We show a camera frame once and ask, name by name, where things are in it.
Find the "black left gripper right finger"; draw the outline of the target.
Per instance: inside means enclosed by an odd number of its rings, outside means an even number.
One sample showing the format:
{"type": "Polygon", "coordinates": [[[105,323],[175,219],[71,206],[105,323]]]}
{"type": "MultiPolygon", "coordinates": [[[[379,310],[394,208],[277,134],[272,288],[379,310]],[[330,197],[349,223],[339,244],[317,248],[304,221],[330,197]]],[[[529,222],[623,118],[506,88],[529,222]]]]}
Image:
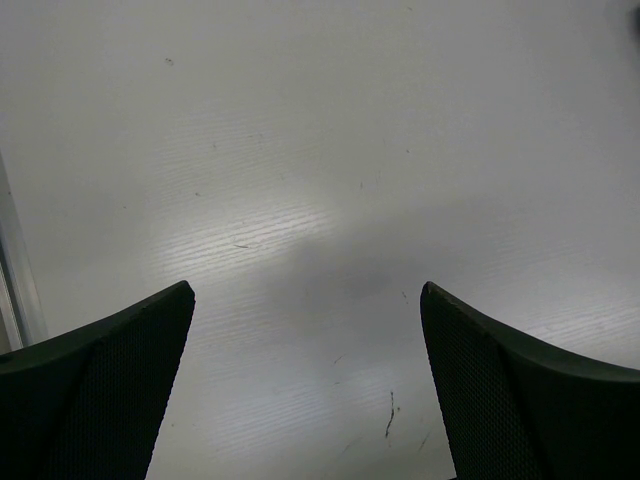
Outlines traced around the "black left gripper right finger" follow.
{"type": "Polygon", "coordinates": [[[541,341],[432,282],[420,314],[456,478],[638,478],[638,370],[541,341]]]}

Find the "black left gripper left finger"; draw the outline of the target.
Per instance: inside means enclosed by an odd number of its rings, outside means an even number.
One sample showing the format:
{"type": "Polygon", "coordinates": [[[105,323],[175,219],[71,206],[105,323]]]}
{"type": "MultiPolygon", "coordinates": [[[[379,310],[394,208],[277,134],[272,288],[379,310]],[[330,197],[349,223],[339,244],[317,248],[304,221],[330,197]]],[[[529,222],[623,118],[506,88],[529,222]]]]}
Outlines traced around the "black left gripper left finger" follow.
{"type": "Polygon", "coordinates": [[[2,355],[2,478],[145,478],[194,309],[180,281],[2,355]]]}

